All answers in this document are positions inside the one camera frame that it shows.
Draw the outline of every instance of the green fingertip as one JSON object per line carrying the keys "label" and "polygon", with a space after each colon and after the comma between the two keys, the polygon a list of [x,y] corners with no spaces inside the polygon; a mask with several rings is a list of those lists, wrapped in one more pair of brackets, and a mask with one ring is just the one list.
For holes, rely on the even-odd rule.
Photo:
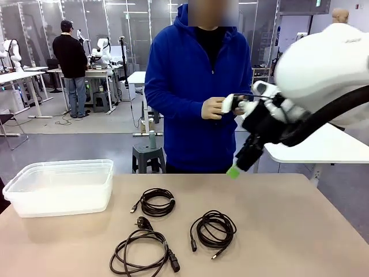
{"label": "green fingertip", "polygon": [[240,175],[240,171],[236,166],[232,166],[230,169],[228,169],[227,175],[232,179],[237,179],[237,177]]}

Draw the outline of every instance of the translucent plastic container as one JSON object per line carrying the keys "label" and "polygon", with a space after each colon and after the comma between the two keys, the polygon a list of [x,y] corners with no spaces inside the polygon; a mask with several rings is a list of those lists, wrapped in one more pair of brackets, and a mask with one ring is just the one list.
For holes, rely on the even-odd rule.
{"label": "translucent plastic container", "polygon": [[113,161],[34,163],[2,190],[22,218],[104,211],[112,191]]}

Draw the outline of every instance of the hood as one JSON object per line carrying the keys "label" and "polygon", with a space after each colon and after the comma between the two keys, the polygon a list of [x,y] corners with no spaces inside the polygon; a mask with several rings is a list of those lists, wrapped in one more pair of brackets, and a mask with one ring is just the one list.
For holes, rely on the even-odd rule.
{"label": "hood", "polygon": [[[174,25],[195,36],[195,27],[189,26],[189,4],[183,4],[178,7],[178,15],[174,21]],[[237,27],[226,27],[226,29],[224,42],[230,41],[237,35]]]}

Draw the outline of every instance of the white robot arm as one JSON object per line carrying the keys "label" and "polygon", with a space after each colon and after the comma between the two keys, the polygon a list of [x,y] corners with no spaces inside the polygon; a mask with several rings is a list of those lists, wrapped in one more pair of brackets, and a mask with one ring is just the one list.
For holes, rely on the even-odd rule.
{"label": "white robot arm", "polygon": [[96,62],[101,60],[102,63],[110,64],[112,59],[110,54],[110,42],[109,39],[99,39],[97,42],[98,49],[92,49],[91,61]]}
{"label": "white robot arm", "polygon": [[294,43],[276,67],[276,84],[256,82],[259,101],[233,95],[222,112],[240,107],[243,127],[251,134],[237,154],[237,166],[248,170],[266,143],[292,147],[328,122],[347,126],[369,119],[369,34],[347,24]]}
{"label": "white robot arm", "polygon": [[20,61],[22,60],[21,55],[19,54],[19,45],[16,39],[6,39],[3,43],[0,44],[0,58],[10,57],[16,71],[23,71]]}

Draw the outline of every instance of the hand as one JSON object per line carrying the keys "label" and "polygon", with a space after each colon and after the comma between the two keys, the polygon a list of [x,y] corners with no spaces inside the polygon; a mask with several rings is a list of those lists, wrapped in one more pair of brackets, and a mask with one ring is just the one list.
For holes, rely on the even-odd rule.
{"label": "hand", "polygon": [[[244,95],[238,96],[238,100],[244,100],[244,99],[245,99],[245,96]],[[236,108],[236,110],[233,111],[233,114],[235,116],[237,116],[237,115],[243,115],[244,114],[244,111],[241,108]]]}
{"label": "hand", "polygon": [[203,119],[221,119],[221,104],[224,97],[211,97],[202,104],[201,117]]}

